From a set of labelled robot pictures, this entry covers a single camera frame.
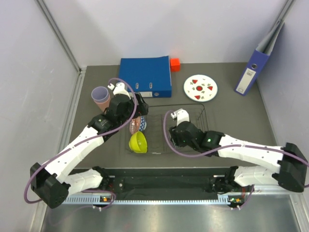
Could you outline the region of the pink plastic cup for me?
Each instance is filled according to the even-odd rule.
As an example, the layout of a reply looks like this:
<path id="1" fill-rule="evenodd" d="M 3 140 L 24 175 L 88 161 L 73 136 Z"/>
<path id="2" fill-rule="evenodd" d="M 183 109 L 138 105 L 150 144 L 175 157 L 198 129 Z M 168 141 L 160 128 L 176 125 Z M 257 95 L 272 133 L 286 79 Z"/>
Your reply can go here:
<path id="1" fill-rule="evenodd" d="M 110 100 L 111 100 L 111 97 L 109 95 L 108 97 L 104 99 L 104 102 L 98 102 L 98 101 L 94 101 L 94 102 L 96 103 L 96 105 L 99 107 L 99 109 L 102 112 L 105 112 L 105 110 L 109 107 Z"/>

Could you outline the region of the red blue patterned bowl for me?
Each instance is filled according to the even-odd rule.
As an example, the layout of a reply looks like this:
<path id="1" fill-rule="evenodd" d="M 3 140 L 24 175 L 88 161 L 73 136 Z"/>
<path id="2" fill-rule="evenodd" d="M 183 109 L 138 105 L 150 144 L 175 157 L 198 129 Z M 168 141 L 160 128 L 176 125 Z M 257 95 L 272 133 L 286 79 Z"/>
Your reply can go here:
<path id="1" fill-rule="evenodd" d="M 139 116 L 132 119 L 129 124 L 129 130 L 131 134 L 135 134 L 138 131 L 144 131 L 147 127 L 147 122 L 144 116 Z"/>

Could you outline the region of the lilac plastic cup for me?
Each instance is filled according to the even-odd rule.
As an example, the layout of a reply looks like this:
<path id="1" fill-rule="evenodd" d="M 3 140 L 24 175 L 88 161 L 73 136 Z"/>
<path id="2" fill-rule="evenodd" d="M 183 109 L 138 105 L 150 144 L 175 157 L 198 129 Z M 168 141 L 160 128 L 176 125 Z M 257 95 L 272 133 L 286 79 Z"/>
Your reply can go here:
<path id="1" fill-rule="evenodd" d="M 109 91 L 106 87 L 99 86 L 92 90 L 91 97 L 95 102 L 105 102 L 109 97 Z"/>

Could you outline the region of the white watermelon plate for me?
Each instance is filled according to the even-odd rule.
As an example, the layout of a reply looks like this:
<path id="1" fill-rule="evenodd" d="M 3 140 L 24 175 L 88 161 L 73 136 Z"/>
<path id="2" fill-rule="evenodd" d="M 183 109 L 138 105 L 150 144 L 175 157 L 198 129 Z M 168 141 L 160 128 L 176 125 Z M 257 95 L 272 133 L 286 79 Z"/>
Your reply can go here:
<path id="1" fill-rule="evenodd" d="M 196 102 L 209 102 L 218 93 L 216 82 L 202 74 L 188 77 L 183 84 L 183 89 L 186 96 Z"/>

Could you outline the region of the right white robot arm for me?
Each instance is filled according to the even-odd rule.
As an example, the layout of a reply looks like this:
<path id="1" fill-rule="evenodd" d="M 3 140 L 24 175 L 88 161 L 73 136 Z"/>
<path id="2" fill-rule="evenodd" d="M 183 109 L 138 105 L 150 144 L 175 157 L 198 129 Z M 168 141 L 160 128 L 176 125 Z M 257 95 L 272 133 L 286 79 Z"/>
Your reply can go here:
<path id="1" fill-rule="evenodd" d="M 241 160 L 252 167 L 230 167 L 223 182 L 230 191 L 252 185 L 278 185 L 292 192 L 303 192 L 308 161 L 297 145 L 267 146 L 242 141 L 218 131 L 202 131 L 184 121 L 169 128 L 172 148 L 190 147 L 196 157 L 217 156 Z"/>

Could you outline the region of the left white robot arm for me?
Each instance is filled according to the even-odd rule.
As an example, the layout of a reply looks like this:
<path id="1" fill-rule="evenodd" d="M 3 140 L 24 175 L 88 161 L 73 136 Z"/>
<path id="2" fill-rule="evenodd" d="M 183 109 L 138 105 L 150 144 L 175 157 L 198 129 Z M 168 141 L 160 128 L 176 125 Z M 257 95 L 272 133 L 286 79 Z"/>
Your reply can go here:
<path id="1" fill-rule="evenodd" d="M 132 97 L 115 94 L 107 109 L 94 116 L 58 155 L 44 164 L 32 165 L 26 189 L 31 189 L 52 209 L 63 204 L 68 196 L 83 190 L 106 191 L 110 183 L 104 169 L 96 166 L 79 174 L 71 174 L 72 170 L 132 119 L 147 115 L 148 110 L 149 105 L 139 92 Z"/>

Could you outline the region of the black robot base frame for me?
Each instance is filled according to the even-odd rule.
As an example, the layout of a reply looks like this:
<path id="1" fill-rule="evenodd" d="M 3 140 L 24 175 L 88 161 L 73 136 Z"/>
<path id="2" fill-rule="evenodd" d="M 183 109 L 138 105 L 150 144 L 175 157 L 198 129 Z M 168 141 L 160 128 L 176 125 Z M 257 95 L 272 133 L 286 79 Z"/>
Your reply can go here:
<path id="1" fill-rule="evenodd" d="M 247 190 L 227 178 L 229 172 L 229 168 L 104 169 L 96 189 L 111 191 L 118 200 L 206 200 Z"/>

